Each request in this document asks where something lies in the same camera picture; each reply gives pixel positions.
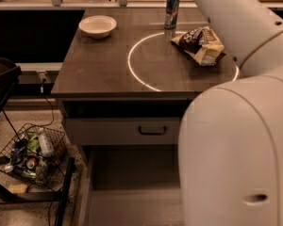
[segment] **bottle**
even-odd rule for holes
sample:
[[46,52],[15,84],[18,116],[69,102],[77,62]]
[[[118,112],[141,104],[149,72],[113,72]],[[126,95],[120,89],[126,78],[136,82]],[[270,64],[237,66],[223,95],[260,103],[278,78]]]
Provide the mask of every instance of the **bottle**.
[[49,137],[46,135],[43,128],[39,129],[38,140],[39,140],[39,143],[40,143],[42,156],[44,156],[44,157],[52,156],[54,154],[54,151],[55,151],[54,146],[51,143],[51,140],[49,139]]

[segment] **cable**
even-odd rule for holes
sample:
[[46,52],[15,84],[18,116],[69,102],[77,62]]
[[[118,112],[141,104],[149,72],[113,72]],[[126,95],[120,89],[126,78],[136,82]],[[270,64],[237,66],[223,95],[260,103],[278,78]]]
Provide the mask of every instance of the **cable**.
[[48,208],[48,211],[47,211],[47,222],[48,222],[48,226],[50,226],[50,212],[51,212],[51,207],[52,205],[54,204],[54,202],[56,201],[56,197],[58,196],[58,192],[60,192],[62,190],[62,188],[60,188],[58,191],[57,191],[57,194],[55,195],[55,197],[53,198],[53,200],[50,202],[50,205],[49,205],[49,208]]
[[44,84],[46,82],[46,79],[43,79],[42,80],[42,84],[41,84],[41,95],[43,96],[44,100],[50,105],[51,107],[51,115],[52,115],[52,120],[47,123],[47,124],[43,124],[43,125],[39,125],[41,127],[44,127],[44,126],[48,126],[48,125],[51,125],[54,121],[55,121],[55,114],[54,114],[54,106],[50,103],[50,101],[48,101],[47,97],[45,96],[44,94]]

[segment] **drawer handle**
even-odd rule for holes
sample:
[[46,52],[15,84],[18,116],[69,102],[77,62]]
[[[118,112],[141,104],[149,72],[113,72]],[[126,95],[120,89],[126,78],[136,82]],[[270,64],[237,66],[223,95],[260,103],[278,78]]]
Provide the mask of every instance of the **drawer handle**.
[[167,133],[167,126],[162,126],[162,127],[139,126],[139,133],[144,136],[163,136]]

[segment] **lower shelf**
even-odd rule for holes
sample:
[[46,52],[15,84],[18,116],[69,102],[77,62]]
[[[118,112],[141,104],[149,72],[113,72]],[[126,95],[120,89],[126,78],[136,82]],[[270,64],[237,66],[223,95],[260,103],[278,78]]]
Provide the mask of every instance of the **lower shelf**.
[[177,146],[94,147],[80,226],[183,226]]

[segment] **tile floor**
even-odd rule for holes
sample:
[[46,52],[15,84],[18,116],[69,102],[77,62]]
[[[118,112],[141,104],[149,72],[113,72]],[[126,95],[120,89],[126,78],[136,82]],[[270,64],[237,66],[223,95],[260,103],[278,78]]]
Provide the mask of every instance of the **tile floor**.
[[[11,123],[16,130],[19,130],[24,124],[45,124],[51,121],[52,112],[50,106],[43,100],[32,101],[13,101],[8,103],[5,107]],[[59,111],[54,109],[54,122],[49,128],[62,131],[60,124],[61,116]],[[14,136],[13,130],[8,124],[3,113],[0,114],[0,152],[8,144]],[[82,159],[79,156],[75,146],[71,146],[66,138],[66,146],[68,153],[66,158],[72,156],[75,158],[76,169],[73,173],[69,201],[66,206],[63,225],[76,226],[78,222],[79,207],[80,207],[80,181],[85,172]],[[66,170],[67,159],[61,164],[61,169]],[[54,189],[59,189],[62,186],[63,176],[55,176],[51,179],[50,184]],[[5,187],[10,185],[18,185],[21,182],[13,179],[4,173],[0,172],[0,184]],[[2,204],[0,205],[0,226],[47,226],[55,224],[55,212],[57,212],[58,203],[54,202],[50,208],[50,202],[39,203],[21,203],[21,204]]]

